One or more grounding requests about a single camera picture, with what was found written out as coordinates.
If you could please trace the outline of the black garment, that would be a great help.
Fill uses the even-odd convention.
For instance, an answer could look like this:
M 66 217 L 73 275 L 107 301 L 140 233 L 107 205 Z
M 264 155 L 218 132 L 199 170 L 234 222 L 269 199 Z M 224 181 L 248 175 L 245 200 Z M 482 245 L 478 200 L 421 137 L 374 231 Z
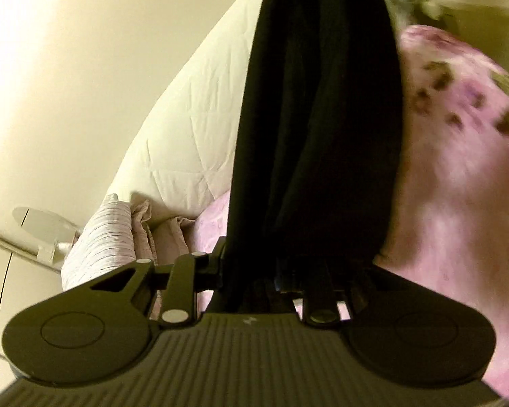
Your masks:
M 278 288 L 346 289 L 387 237 L 402 136 L 384 0 L 263 0 L 209 309 L 281 312 Z

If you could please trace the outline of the cream built-in wardrobe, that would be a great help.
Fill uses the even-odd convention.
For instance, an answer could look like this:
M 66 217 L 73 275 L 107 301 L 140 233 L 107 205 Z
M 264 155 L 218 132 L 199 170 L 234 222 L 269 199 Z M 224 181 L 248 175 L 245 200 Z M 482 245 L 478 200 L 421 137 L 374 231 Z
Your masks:
M 0 393 L 15 380 L 1 338 L 18 312 L 62 291 L 59 270 L 44 266 L 36 256 L 0 238 Z

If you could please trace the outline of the pink rose blanket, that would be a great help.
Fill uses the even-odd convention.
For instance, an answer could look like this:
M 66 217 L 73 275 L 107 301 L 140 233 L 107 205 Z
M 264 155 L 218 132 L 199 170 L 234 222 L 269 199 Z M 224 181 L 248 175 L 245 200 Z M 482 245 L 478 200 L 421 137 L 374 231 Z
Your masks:
M 509 399 L 509 193 L 495 203 L 432 200 L 399 216 L 377 265 L 490 320 L 497 346 L 485 381 Z

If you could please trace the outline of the cream quilted headboard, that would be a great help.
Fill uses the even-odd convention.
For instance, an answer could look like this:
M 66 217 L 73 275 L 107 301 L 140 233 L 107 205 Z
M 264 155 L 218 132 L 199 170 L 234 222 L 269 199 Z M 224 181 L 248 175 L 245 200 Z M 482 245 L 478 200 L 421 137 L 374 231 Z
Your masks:
M 193 219 L 231 187 L 238 124 L 262 0 L 235 0 L 160 95 L 107 189 L 151 201 L 150 222 Z

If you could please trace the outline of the pink floral pillow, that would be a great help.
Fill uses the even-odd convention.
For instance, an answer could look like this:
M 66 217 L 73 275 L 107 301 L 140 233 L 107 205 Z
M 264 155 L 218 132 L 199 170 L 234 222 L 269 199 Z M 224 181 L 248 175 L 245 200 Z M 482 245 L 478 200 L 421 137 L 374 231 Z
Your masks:
M 407 27 L 399 46 L 413 152 L 452 168 L 508 164 L 509 73 L 435 27 Z

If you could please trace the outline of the white wall lamp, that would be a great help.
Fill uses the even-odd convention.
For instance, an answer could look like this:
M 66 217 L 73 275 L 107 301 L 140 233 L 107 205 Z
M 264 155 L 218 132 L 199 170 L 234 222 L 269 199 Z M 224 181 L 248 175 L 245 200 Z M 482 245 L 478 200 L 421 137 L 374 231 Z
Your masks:
M 56 270 L 61 269 L 81 233 L 72 222 L 47 210 L 17 207 L 13 210 L 13 219 L 36 240 L 36 261 Z

